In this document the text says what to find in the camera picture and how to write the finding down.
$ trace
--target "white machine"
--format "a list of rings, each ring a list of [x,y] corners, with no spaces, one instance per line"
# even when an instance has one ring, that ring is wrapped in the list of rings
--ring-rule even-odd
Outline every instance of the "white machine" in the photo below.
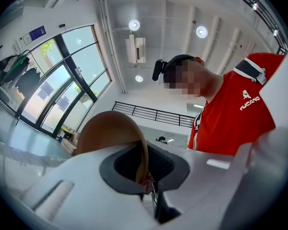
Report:
[[[242,145],[235,157],[148,142],[158,185],[152,217],[142,204],[144,187],[134,182],[140,145],[77,155],[30,187],[22,202],[3,196],[33,229],[228,229],[260,215],[288,179],[288,128]]]

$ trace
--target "ceiling light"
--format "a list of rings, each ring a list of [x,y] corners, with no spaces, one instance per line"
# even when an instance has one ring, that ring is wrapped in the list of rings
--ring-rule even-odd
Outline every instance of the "ceiling light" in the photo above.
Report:
[[[195,107],[198,107],[198,108],[203,108],[201,105],[194,105]]]
[[[277,36],[278,35],[278,30],[274,30],[273,31],[273,36]]]
[[[253,3],[252,8],[253,8],[253,10],[257,10],[258,9],[258,3],[257,2]]]
[[[200,38],[205,38],[208,35],[208,31],[206,29],[206,27],[200,25],[197,29],[196,29],[196,35],[198,35],[198,37]]]
[[[130,30],[137,31],[140,28],[140,22],[137,20],[131,20],[128,24]]]
[[[135,80],[136,80],[137,82],[142,82],[142,81],[143,81],[143,77],[140,76],[140,75],[136,75],[136,76],[135,76]]]

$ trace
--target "round ceiling light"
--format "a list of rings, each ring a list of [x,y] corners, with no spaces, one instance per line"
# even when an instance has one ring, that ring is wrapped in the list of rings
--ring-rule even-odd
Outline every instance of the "round ceiling light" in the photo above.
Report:
[[[143,77],[142,77],[141,75],[136,75],[136,76],[135,76],[135,80],[136,80],[137,82],[142,82],[142,81],[143,81]]]
[[[196,35],[198,35],[198,37],[200,37],[200,38],[205,38],[205,37],[207,37],[208,31],[207,31],[206,27],[204,27],[204,26],[199,26],[199,27],[196,29]]]
[[[128,24],[130,30],[137,31],[140,28],[140,22],[137,20],[131,20]]]

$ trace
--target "black headset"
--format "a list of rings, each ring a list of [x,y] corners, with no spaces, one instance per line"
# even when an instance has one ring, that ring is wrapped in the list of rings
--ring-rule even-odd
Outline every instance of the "black headset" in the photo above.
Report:
[[[161,73],[164,74],[169,66],[181,65],[183,60],[189,60],[189,59],[194,59],[194,57],[190,55],[178,55],[175,56],[169,62],[166,62],[162,59],[157,60],[154,68],[153,80],[157,81],[159,79],[160,74]]]

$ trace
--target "sign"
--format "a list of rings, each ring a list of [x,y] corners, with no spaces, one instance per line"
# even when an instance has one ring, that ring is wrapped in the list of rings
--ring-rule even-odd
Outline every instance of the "sign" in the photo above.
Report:
[[[34,29],[33,31],[30,31],[28,34],[24,35],[22,38],[23,38],[24,44],[28,45],[32,41],[38,39],[39,37],[45,34],[46,34],[46,30],[44,26],[41,26],[37,29]]]

